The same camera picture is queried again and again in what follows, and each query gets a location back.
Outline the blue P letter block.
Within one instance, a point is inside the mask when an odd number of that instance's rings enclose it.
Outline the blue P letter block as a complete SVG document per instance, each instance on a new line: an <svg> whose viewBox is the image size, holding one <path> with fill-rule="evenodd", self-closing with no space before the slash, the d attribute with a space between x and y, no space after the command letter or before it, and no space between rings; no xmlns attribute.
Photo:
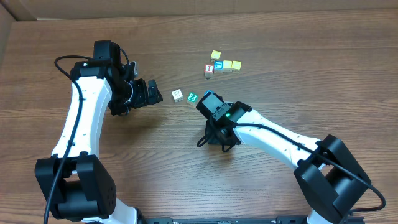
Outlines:
<svg viewBox="0 0 398 224"><path fill-rule="evenodd" d="M206 96L206 95L209 94L209 93L214 93L214 91L213 91L213 90L207 90L207 91L205 92L204 96Z"/></svg>

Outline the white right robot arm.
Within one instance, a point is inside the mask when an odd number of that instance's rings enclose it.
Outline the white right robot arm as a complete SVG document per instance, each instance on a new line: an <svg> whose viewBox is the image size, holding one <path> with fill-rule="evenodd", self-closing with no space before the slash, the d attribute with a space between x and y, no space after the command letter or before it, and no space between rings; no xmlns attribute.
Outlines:
<svg viewBox="0 0 398 224"><path fill-rule="evenodd" d="M206 134L198 142L223 152L245 144L258 147L293 170L312 212L307 223L344 223L371 180L346 145L335 136L310 138L275 124L242 102L200 103Z"/></svg>

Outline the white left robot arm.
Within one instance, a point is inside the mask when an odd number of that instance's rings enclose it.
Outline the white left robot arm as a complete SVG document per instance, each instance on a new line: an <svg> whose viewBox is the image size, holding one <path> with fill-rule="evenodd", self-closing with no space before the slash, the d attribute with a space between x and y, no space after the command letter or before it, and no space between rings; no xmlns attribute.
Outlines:
<svg viewBox="0 0 398 224"><path fill-rule="evenodd" d="M45 197L43 222L145 223L142 213L117 197L116 184L99 159L107 109L124 116L131 109L162 101L155 80L135 78L136 63L77 55L65 76L72 98L62 135L48 158L38 159L34 174Z"/></svg>

